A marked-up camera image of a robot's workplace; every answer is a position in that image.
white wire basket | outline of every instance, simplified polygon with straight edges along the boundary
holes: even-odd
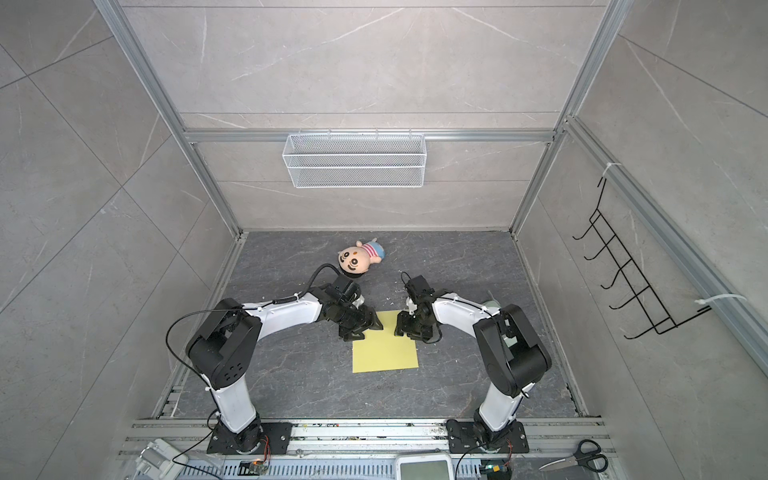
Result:
[[[296,188],[421,187],[421,134],[292,134],[283,160]]]

aluminum frame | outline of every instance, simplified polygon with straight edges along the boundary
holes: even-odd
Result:
[[[552,141],[554,131],[545,128],[358,128],[358,129],[190,129],[184,132],[187,141],[203,142],[285,142],[294,134],[418,134],[427,141]]]
[[[608,7],[605,9],[605,15],[598,26],[598,31],[592,40],[587,57],[584,59],[584,64],[581,66],[581,70],[578,72],[576,82],[574,83],[571,93],[568,94],[568,99],[565,101],[565,106],[560,113],[557,125],[554,128],[555,136],[552,145],[548,145],[545,152],[542,154],[536,171],[528,183],[528,188],[525,190],[523,199],[520,202],[518,211],[515,214],[515,218],[512,219],[512,223],[509,226],[509,231],[513,236],[516,236],[528,218],[528,213],[533,207],[533,203],[538,196],[538,192],[541,190],[541,185],[544,184],[544,180],[547,177],[555,157],[558,155],[560,146],[562,145],[562,131],[564,123],[569,116],[576,115],[581,109],[581,105],[584,103],[584,99],[587,97],[594,78],[597,77],[600,71],[600,66],[603,65],[603,61],[611,49],[611,45],[614,43],[614,39],[619,32],[619,28],[624,23],[624,19],[627,17],[630,9],[632,8],[634,0],[612,0]]]
[[[222,263],[221,268],[219,269],[219,274],[214,281],[214,287],[210,289],[210,295],[208,296],[205,307],[202,310],[210,310],[214,308],[216,304],[219,303],[219,300],[224,297],[224,290],[227,288],[227,284],[230,281],[230,276],[232,276],[232,272],[235,270],[237,259],[240,258],[240,252],[243,251],[243,247],[245,246],[247,238],[248,232],[245,232],[239,235],[238,238],[232,242],[229,252],[227,253],[227,257]],[[197,317],[194,328],[190,329],[189,335],[184,340],[183,345],[187,345],[187,342],[191,340],[192,335],[197,331],[197,328],[204,320],[205,316],[201,313]],[[179,352],[179,354],[182,355],[182,358],[186,357],[184,352]],[[181,396],[184,383],[187,381],[187,377],[189,375],[189,370],[182,366],[180,363],[176,362],[174,371],[168,377],[168,381],[163,388],[163,392],[161,393],[154,411],[152,412],[153,418],[159,419],[173,414],[174,410],[176,409],[176,405],[178,404],[179,397]]]
[[[136,71],[136,75],[139,77],[144,89],[147,90],[154,106],[168,126],[170,133],[174,136],[181,151],[192,166],[192,170],[194,170],[197,178],[200,179],[206,192],[208,192],[211,201],[214,202],[214,206],[219,211],[227,228],[230,229],[232,236],[237,238],[243,232],[243,229],[240,228],[232,209],[224,199],[224,195],[219,190],[214,176],[209,172],[200,153],[184,137],[184,126],[181,123],[178,110],[157,78],[154,69],[147,59],[146,53],[144,53],[144,49],[139,44],[136,34],[125,17],[122,7],[115,0],[94,0],[94,3],[101,16],[104,17],[104,21],[112,30],[112,34],[118,41],[118,44],[123,49],[131,67]]]
[[[617,159],[578,117],[568,117],[565,130],[601,170]],[[703,298],[721,293],[738,293],[725,276],[704,256],[648,192],[621,165],[607,169],[604,175],[619,196],[637,214],[687,279]],[[748,303],[724,298],[710,304],[731,333],[739,340],[757,366],[768,376],[768,327]]]
[[[395,458],[404,452],[440,450],[447,452],[446,419],[269,419],[265,422],[291,422],[293,431],[286,455],[273,458]],[[471,419],[460,421],[471,422]],[[603,453],[617,458],[611,437],[602,418],[526,418],[522,420],[530,452],[516,458],[561,458],[573,454],[582,439],[600,443]],[[124,432],[117,460],[134,458],[157,438],[174,439],[177,449],[185,450],[208,435],[206,421],[195,419],[137,420]],[[193,456],[204,453],[206,442],[192,448]],[[247,461],[260,455],[217,455],[218,458]],[[475,453],[466,458],[506,458],[508,454]]]

black cable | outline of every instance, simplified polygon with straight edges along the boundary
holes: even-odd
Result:
[[[255,310],[255,308],[252,308],[252,309],[244,309],[243,307],[240,307],[240,306],[239,306],[239,307],[237,307],[237,308],[226,308],[226,309],[210,309],[210,310],[198,310],[197,312],[188,313],[187,315],[184,315],[184,316],[182,316],[180,319],[177,319],[175,322],[173,322],[173,323],[172,323],[172,324],[171,324],[171,325],[168,327],[168,330],[165,332],[165,346],[166,346],[166,348],[168,348],[168,351],[170,352],[170,354],[171,354],[171,355],[173,355],[173,356],[174,356],[174,358],[175,358],[176,360],[178,360],[178,361],[181,363],[181,365],[183,365],[183,366],[186,366],[186,367],[187,367],[189,370],[191,370],[191,371],[192,371],[192,373],[194,373],[195,375],[197,375],[197,377],[198,377],[200,380],[202,380],[202,381],[203,381],[203,383],[205,383],[205,386],[208,386],[208,382],[206,382],[206,381],[205,381],[205,379],[203,378],[203,376],[202,376],[200,373],[198,373],[198,372],[197,372],[197,370],[195,370],[194,368],[192,368],[192,366],[191,366],[189,363],[186,363],[185,361],[183,361],[183,360],[182,360],[182,359],[181,359],[181,358],[180,358],[180,357],[179,357],[179,356],[176,354],[176,352],[174,352],[174,349],[172,349],[172,348],[170,347],[170,343],[168,342],[168,337],[170,336],[170,331],[171,331],[171,330],[172,330],[172,329],[173,329],[173,328],[176,326],[176,324],[177,324],[177,323],[179,323],[181,320],[183,320],[183,319],[185,319],[185,318],[187,318],[187,317],[189,317],[189,316],[192,316],[192,315],[197,315],[198,313],[210,313],[210,312],[235,312],[235,311],[237,311],[237,310]]]
[[[171,354],[172,356],[174,356],[174,358],[175,358],[176,360],[178,360],[178,361],[179,361],[179,363],[181,363],[181,365],[183,365],[183,366],[187,367],[189,370],[191,370],[191,371],[192,371],[192,373],[194,373],[195,375],[197,375],[197,377],[198,377],[200,380],[202,380],[202,381],[203,381],[203,383],[205,383],[205,385],[206,385],[206,386],[208,386],[208,382],[206,382],[206,381],[205,381],[205,379],[203,378],[203,376],[202,376],[202,375],[201,375],[201,374],[200,374],[200,373],[199,373],[197,370],[195,370],[195,369],[194,369],[194,368],[193,368],[193,367],[192,367],[192,366],[191,366],[189,363],[186,363],[185,361],[183,361],[183,360],[181,359],[181,357],[179,357],[179,356],[176,354],[176,352],[174,352],[174,349],[172,349],[172,348],[170,347],[170,343],[169,343],[169,341],[168,341],[168,337],[170,336],[170,331],[171,331],[171,330],[172,330],[172,329],[173,329],[173,328],[176,326],[176,324],[177,324],[177,323],[179,323],[181,320],[183,320],[183,319],[185,319],[185,318],[187,318],[187,317],[190,317],[190,316],[192,316],[192,315],[197,315],[198,313],[212,313],[212,312],[236,312],[236,311],[239,311],[239,310],[257,310],[257,309],[259,309],[259,308],[264,308],[265,306],[267,306],[267,305],[270,305],[270,304],[272,304],[272,303],[274,303],[274,304],[280,304],[280,303],[288,303],[288,302],[291,302],[291,301],[294,301],[294,300],[298,300],[299,298],[303,297],[304,295],[306,295],[306,294],[307,294],[307,293],[310,291],[310,287],[312,286],[312,283],[315,281],[315,279],[317,278],[317,275],[320,273],[320,271],[321,271],[322,269],[324,269],[324,268],[330,268],[330,269],[332,269],[334,272],[336,272],[336,275],[341,275],[341,272],[339,272],[339,270],[338,270],[338,269],[337,269],[335,266],[331,265],[330,263],[324,263],[323,265],[320,265],[320,266],[318,266],[318,267],[317,267],[317,269],[315,270],[315,273],[313,273],[313,274],[312,274],[312,276],[310,277],[310,281],[308,281],[308,282],[306,283],[306,287],[304,288],[304,291],[303,291],[301,294],[297,294],[297,295],[295,295],[295,296],[287,296],[287,297],[285,297],[285,298],[282,298],[282,299],[271,300],[271,301],[269,301],[268,303],[265,303],[265,304],[263,304],[263,305],[259,305],[258,307],[249,308],[249,309],[247,309],[247,308],[243,308],[242,306],[238,306],[238,307],[236,307],[236,308],[229,308],[229,309],[209,309],[209,310],[198,310],[197,312],[188,313],[187,315],[184,315],[184,316],[182,316],[181,318],[177,319],[175,322],[173,322],[173,323],[172,323],[172,324],[171,324],[171,325],[168,327],[168,330],[165,332],[165,346],[166,346],[166,348],[168,348],[168,351],[170,352],[170,354]]]
[[[205,421],[205,426],[206,426],[206,427],[208,427],[208,429],[210,430],[210,431],[208,432],[208,435],[205,435],[205,436],[204,436],[202,439],[200,439],[200,441],[199,441],[198,443],[196,443],[196,444],[192,445],[190,448],[188,448],[188,449],[184,450],[184,451],[183,451],[182,453],[180,453],[179,455],[176,455],[175,457],[173,457],[173,458],[171,459],[171,461],[172,461],[173,463],[175,463],[176,465],[183,465],[183,466],[185,466],[185,467],[187,467],[187,468],[192,468],[193,470],[197,470],[197,471],[199,471],[199,472],[203,472],[203,473],[205,473],[205,474],[208,474],[208,475],[210,475],[210,476],[212,476],[212,477],[214,477],[214,478],[218,478],[218,480],[224,480],[223,478],[221,478],[219,475],[216,475],[215,473],[207,472],[206,470],[203,470],[202,468],[193,467],[192,465],[189,465],[189,464],[187,464],[187,463],[181,463],[181,462],[177,462],[177,461],[176,461],[176,459],[177,459],[177,458],[179,458],[179,457],[181,457],[182,455],[184,455],[185,453],[189,452],[191,449],[195,448],[195,447],[196,447],[196,446],[198,446],[200,443],[203,443],[203,442],[205,441],[205,439],[207,439],[208,437],[210,437],[210,435],[211,435],[211,434],[214,432],[214,430],[213,430],[213,429],[210,427],[210,425],[208,425],[208,424],[209,424],[209,422],[210,422],[210,418],[211,418],[212,416],[214,416],[214,413],[216,413],[216,412],[218,412],[218,411],[219,411],[219,409],[215,409],[215,410],[213,410],[213,411],[210,413],[210,415],[208,416],[208,420],[206,420],[206,421]]]
[[[481,449],[481,448],[483,448],[485,445],[486,445],[486,444],[485,444],[485,443],[483,443],[483,444],[481,444],[481,445],[477,445],[477,446],[475,446],[475,447],[472,447],[472,448],[470,448],[469,450],[467,450],[466,452],[464,452],[464,454],[463,454],[461,457],[459,457],[459,459],[458,459],[458,462],[456,462],[456,470],[453,472],[453,478],[457,478],[457,479],[458,479],[458,466],[459,466],[459,465],[461,465],[461,463],[462,463],[462,460],[464,459],[464,457],[466,457],[466,456],[467,456],[467,454],[468,454],[468,453],[470,453],[472,450],[474,450],[474,449]]]
[[[275,305],[280,305],[281,303],[293,302],[294,300],[298,300],[299,298],[305,296],[310,291],[310,287],[312,287],[312,283],[317,278],[317,275],[324,268],[330,268],[331,270],[336,272],[336,275],[341,275],[341,272],[339,272],[339,269],[337,269],[335,266],[333,266],[330,263],[324,263],[323,265],[320,265],[317,267],[317,270],[315,270],[315,273],[313,273],[312,276],[310,277],[310,281],[306,283],[306,286],[304,287],[304,291],[302,293],[297,293],[296,295],[287,296],[285,298],[275,299],[275,300],[272,300],[271,303],[274,303]]]
[[[488,309],[487,306],[484,306],[484,305],[483,306],[477,306],[474,303],[465,302],[463,300],[459,300],[458,298],[451,298],[450,296],[439,296],[435,300],[451,300],[452,302],[464,303],[465,305],[469,305],[469,306],[475,307],[477,310],[480,310],[481,312],[485,312]]]
[[[439,342],[440,340],[442,340],[442,329],[440,328],[440,325],[438,325],[437,323],[435,324],[435,326],[437,327],[437,333],[439,333],[439,334],[440,334],[440,337],[438,337],[438,339],[437,339],[437,340],[435,340],[434,342],[424,342],[424,344],[426,344],[426,345],[432,345],[433,343],[437,343],[437,342]]]

striped shirt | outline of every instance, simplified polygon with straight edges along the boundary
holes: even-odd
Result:
[[[364,243],[362,248],[368,253],[370,257],[384,258],[384,249],[376,242]]]

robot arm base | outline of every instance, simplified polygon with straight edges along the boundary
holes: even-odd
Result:
[[[475,411],[474,422],[460,422],[450,419],[445,423],[448,431],[448,445],[451,453],[529,453],[528,437],[523,424],[515,420],[498,432],[478,430],[483,425],[482,419]]]

